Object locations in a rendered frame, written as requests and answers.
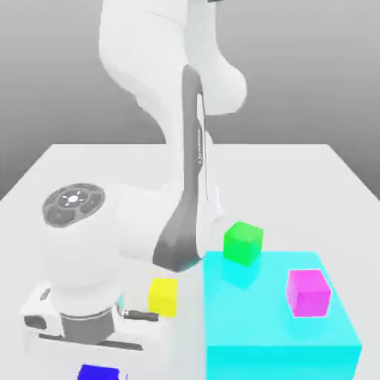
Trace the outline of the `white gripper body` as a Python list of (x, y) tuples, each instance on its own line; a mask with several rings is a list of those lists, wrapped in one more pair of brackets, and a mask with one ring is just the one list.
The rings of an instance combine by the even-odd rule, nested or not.
[(24, 352), (40, 364), (139, 370), (150, 364), (160, 367), (165, 361), (163, 320), (29, 318), (27, 322)]

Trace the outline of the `small yellow cube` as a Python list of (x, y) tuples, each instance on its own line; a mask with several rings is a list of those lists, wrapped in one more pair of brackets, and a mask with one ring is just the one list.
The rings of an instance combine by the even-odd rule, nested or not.
[(148, 311), (174, 318), (177, 314), (177, 297), (176, 278), (153, 278), (148, 292)]

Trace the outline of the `small blue cube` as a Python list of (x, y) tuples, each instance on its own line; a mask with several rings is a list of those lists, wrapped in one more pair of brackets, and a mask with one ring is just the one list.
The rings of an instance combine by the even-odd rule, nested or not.
[(128, 380), (128, 376), (117, 368), (83, 364), (77, 380)]

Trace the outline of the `small green cube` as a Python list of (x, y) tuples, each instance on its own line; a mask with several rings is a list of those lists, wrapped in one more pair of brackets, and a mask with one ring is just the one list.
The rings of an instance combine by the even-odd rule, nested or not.
[(238, 221), (224, 234), (224, 258), (249, 267), (259, 257), (263, 245), (263, 229)]

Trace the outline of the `small magenta cube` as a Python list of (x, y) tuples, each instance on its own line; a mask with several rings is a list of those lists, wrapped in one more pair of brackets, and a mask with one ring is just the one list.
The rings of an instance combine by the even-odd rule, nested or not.
[(291, 269), (286, 282), (286, 299), (295, 318), (327, 316), (332, 290), (320, 269)]

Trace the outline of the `large cyan box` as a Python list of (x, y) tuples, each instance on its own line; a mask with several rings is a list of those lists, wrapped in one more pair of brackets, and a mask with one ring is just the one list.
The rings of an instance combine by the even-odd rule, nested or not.
[(327, 315), (296, 318), (291, 269), (324, 266), (314, 252), (263, 252), (252, 267), (203, 260), (206, 380), (353, 380), (361, 341), (336, 293)]

